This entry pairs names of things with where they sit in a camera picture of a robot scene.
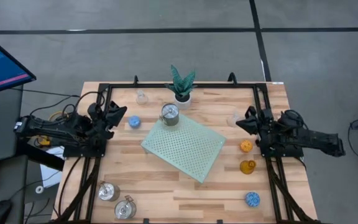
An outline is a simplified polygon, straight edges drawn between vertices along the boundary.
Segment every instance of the wooden tabletop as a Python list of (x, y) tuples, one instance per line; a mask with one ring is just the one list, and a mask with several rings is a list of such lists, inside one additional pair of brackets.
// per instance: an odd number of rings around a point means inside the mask
[[(82, 94), (97, 91), (99, 82), (84, 83)], [(268, 95), (274, 116), (289, 109), (287, 94), (282, 84), (267, 83)], [(227, 117), (234, 111), (244, 114), (250, 105), (254, 105), (254, 94), (248, 88), (195, 88), (190, 109), (181, 111), (187, 117), (215, 130), (226, 137), (220, 155), (213, 164), (204, 183), (192, 179), (153, 154), (145, 154), (140, 146), (149, 130), (158, 119), (161, 107), (173, 101), (173, 93), (166, 88), (144, 88), (149, 97), (146, 105), (136, 103), (136, 88), (116, 88), (112, 91), (112, 100), (128, 110), (120, 125), (115, 128), (114, 137), (108, 141), (106, 155), (101, 160), (98, 182), (105, 181), (118, 185), (121, 196), (115, 202), (105, 202), (97, 198), (94, 201), (92, 223), (141, 223), (149, 218), (150, 223), (273, 223), (275, 222), (272, 196), (269, 188), (266, 163), (254, 145), (250, 153), (239, 149), (241, 141), (255, 141), (243, 129), (227, 125)], [(78, 108), (80, 114), (86, 114), (88, 106), (96, 101), (96, 95), (84, 97)], [(132, 129), (127, 118), (137, 115), (142, 124)], [(245, 175), (239, 170), (243, 160), (253, 159), (257, 163), (255, 171)], [(65, 162), (58, 196), (62, 183), (76, 158)], [(83, 169), (81, 159), (67, 182), (63, 193), (62, 210), (77, 194)], [(317, 218), (310, 192), (305, 168), (294, 158), (283, 158), (288, 188), (299, 206), (311, 218)], [(250, 208), (244, 201), (248, 192), (260, 195), (260, 205)], [(81, 218), (85, 217), (88, 193), (83, 200)], [(117, 220), (114, 207), (118, 201), (130, 195), (137, 205), (137, 213), (131, 220)], [(285, 206), (279, 193), (283, 218)]]

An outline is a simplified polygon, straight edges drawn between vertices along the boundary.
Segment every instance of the green perforated board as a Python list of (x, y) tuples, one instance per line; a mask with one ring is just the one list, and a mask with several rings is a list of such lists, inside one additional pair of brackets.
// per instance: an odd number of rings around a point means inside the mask
[(141, 146), (203, 183), (226, 138), (180, 114), (179, 123), (156, 122)]

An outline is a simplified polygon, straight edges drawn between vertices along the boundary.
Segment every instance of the blue textured ball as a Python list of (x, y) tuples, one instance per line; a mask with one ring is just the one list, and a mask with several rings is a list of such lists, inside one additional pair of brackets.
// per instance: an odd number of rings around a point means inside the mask
[(140, 118), (138, 116), (131, 116), (128, 119), (128, 123), (131, 128), (138, 128), (140, 126)]
[(246, 195), (246, 202), (250, 207), (257, 207), (260, 203), (260, 197), (256, 192), (249, 192)]

